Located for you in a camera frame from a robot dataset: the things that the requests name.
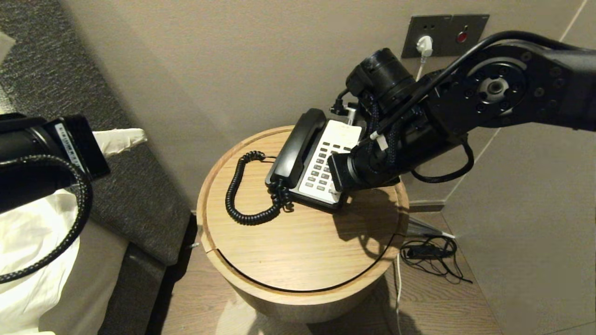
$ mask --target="round side table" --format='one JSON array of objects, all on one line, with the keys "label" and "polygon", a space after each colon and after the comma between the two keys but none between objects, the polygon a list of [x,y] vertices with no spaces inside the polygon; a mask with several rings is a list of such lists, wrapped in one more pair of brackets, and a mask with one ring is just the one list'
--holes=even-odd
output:
[{"label": "round side table", "polygon": [[[294,203],[273,221],[234,222],[225,193],[238,158],[251,150],[277,155],[292,126],[270,129],[225,153],[203,182],[197,218],[207,257],[248,304],[290,322],[323,322],[356,306],[385,273],[403,243],[408,196],[403,184],[350,194],[334,213]],[[271,205],[265,176],[271,163],[247,164],[236,196],[243,213]]]}]

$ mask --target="black telephone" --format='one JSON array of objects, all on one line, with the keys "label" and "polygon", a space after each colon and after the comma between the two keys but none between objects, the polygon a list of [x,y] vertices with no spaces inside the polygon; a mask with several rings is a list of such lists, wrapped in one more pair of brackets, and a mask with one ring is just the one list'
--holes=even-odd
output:
[{"label": "black telephone", "polygon": [[345,196],[337,192],[327,160],[347,153],[358,143],[362,128],[327,120],[323,111],[302,114],[271,167],[265,184],[282,181],[295,201],[338,209]]}]

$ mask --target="beige wall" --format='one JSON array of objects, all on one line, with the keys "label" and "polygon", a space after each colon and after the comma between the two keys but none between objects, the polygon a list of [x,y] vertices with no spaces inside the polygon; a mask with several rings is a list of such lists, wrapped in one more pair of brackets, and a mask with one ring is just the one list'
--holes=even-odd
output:
[{"label": "beige wall", "polygon": [[[91,1],[64,0],[121,102],[189,206],[227,149],[256,132],[328,109],[363,58],[388,46],[401,54],[414,14],[489,13],[486,33],[530,30],[558,38],[571,1]],[[452,58],[434,58],[427,70]],[[417,60],[404,61],[414,72]],[[478,153],[493,130],[471,134]],[[462,150],[421,168],[451,172]],[[455,182],[405,176],[412,200],[443,200]]]},{"label": "beige wall", "polygon": [[[564,41],[596,48],[595,15],[589,0]],[[595,139],[555,126],[503,128],[446,202],[504,334],[594,334]]]}]

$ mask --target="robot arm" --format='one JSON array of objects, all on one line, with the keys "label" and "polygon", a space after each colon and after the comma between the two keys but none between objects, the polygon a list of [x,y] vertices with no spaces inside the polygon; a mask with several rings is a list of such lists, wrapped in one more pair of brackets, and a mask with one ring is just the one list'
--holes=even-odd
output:
[{"label": "robot arm", "polygon": [[[508,42],[495,44],[502,40]],[[596,51],[531,33],[490,36],[419,82],[382,49],[354,69],[346,86],[358,98],[369,138],[329,158],[338,191],[393,185],[410,171],[426,182],[453,180],[473,166],[467,132],[478,126],[538,122],[596,131]],[[459,145],[468,155],[461,170],[415,173]]]}]

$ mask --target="wall outlet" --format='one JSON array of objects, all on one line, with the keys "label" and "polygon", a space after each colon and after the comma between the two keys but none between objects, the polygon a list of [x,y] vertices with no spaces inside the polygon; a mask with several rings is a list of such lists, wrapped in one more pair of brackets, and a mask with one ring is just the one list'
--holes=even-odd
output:
[{"label": "wall outlet", "polygon": [[402,58],[420,57],[416,43],[425,35],[433,39],[433,56],[459,56],[478,43],[489,14],[412,16]]}]

